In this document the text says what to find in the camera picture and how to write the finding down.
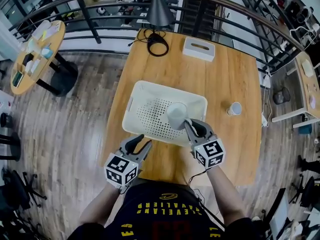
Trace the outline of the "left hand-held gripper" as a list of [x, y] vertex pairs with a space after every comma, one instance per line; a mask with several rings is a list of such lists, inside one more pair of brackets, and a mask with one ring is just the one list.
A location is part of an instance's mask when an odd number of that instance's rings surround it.
[[139, 134], [124, 139], [119, 149], [109, 154], [103, 169], [106, 180], [115, 187], [128, 186], [139, 175], [142, 162], [152, 148], [152, 141], [149, 140], [135, 153], [144, 136]]

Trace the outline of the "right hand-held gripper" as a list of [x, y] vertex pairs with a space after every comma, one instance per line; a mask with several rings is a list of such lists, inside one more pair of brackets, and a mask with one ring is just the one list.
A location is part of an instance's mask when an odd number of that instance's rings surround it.
[[204, 121], [191, 118], [184, 121], [184, 128], [191, 143], [191, 154], [206, 170], [224, 162], [226, 149], [223, 142], [214, 133], [212, 127]]

